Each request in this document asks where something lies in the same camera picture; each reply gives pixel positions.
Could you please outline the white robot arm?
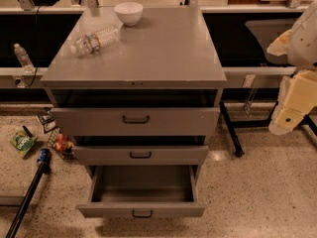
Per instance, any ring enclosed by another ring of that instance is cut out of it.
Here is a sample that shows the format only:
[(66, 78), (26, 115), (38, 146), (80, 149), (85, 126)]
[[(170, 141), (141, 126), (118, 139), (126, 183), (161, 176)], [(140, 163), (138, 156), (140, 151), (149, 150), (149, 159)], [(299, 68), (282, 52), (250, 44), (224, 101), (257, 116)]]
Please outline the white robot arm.
[(274, 135), (291, 132), (317, 106), (317, 2), (313, 1), (292, 28), (266, 49), (274, 56), (287, 55), (296, 67), (294, 76), (285, 76), (279, 87), (269, 131)]

